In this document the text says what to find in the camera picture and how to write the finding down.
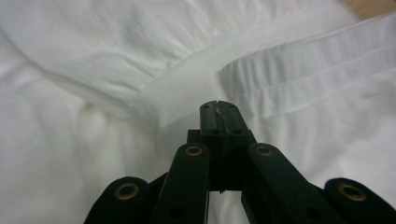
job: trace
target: wooden surface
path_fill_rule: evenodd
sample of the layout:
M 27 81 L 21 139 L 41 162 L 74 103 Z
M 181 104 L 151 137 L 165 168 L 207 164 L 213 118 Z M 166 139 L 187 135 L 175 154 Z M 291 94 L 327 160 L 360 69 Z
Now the wooden surface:
M 362 20 L 396 11 L 396 0 L 343 0 Z

